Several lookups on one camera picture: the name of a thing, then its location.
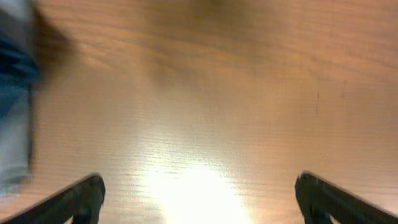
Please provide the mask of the navy blue shorts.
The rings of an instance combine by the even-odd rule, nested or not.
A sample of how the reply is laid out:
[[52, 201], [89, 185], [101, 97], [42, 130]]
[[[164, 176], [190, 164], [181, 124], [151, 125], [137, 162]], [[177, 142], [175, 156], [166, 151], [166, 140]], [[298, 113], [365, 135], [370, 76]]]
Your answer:
[[1, 34], [1, 117], [29, 94], [31, 86], [39, 78], [34, 59]]

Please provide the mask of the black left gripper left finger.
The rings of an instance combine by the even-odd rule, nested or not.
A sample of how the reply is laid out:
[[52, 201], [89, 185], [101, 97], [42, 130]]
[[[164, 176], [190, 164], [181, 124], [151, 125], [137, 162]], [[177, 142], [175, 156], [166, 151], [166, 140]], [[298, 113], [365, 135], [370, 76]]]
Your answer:
[[105, 193], [102, 176], [92, 173], [1, 224], [97, 224]]

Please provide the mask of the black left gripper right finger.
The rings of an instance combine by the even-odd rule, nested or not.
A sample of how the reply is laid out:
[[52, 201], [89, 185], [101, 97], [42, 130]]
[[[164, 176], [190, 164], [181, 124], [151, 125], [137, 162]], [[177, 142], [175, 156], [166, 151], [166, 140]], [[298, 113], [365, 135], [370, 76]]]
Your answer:
[[355, 197], [311, 172], [295, 182], [295, 196], [305, 224], [397, 224], [397, 217]]

